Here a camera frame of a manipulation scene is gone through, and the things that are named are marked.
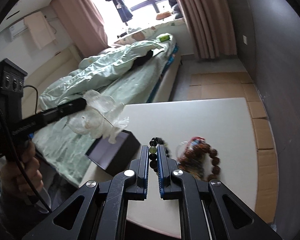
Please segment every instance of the wall outlet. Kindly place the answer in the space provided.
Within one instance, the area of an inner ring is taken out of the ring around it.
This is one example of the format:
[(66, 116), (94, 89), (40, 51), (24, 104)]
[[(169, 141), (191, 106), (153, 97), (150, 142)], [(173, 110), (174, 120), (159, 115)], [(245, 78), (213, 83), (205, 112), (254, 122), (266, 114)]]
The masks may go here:
[(247, 42), (247, 37), (246, 36), (244, 36), (244, 35), (242, 35), (243, 36), (243, 43), (244, 44), (246, 44), (246, 45), (248, 45), (248, 42)]

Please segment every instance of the plastic bag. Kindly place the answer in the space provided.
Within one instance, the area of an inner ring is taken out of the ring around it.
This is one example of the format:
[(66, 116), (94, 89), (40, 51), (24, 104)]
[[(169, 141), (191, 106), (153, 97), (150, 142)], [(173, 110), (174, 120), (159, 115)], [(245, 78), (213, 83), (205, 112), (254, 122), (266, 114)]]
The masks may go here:
[(124, 104), (95, 90), (87, 91), (83, 98), (87, 103), (85, 110), (69, 115), (67, 125), (77, 134), (89, 134), (95, 139), (109, 137), (109, 143), (115, 144), (116, 136), (129, 123), (129, 117), (119, 119)]

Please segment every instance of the white table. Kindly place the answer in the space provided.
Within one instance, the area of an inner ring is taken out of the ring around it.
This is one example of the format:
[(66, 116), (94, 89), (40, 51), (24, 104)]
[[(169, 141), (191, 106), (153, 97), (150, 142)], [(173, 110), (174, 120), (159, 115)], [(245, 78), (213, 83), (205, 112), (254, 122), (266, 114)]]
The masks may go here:
[[(168, 143), (172, 158), (181, 142), (195, 136), (205, 138), (218, 150), (220, 180), (255, 209), (257, 151), (244, 98), (127, 105), (122, 116), (129, 116), (127, 130), (141, 145), (148, 145), (152, 137), (161, 137)], [(210, 158), (206, 158), (205, 175), (210, 174), (210, 163)], [(92, 163), (81, 184), (90, 179), (102, 182), (111, 178)], [(147, 199), (129, 201), (127, 219), (153, 231), (181, 237), (178, 201), (160, 199), (158, 177), (151, 168)]]

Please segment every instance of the pink curtain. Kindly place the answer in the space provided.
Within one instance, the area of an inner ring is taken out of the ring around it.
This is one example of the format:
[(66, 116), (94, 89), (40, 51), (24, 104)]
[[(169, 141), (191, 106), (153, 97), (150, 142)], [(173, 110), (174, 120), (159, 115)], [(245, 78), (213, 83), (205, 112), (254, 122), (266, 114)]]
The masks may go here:
[(197, 58), (237, 54), (234, 29), (226, 0), (178, 0)]
[(84, 57), (109, 48), (103, 18), (91, 0), (52, 0), (51, 6)]

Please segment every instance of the beige towel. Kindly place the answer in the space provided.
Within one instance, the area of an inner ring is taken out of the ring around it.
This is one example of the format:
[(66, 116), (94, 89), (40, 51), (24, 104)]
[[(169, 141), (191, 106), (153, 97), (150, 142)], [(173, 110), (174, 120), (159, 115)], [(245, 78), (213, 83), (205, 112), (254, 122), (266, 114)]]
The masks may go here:
[(25, 25), (29, 28), (32, 38), (39, 49), (56, 40), (51, 26), (42, 12), (36, 12), (24, 18)]

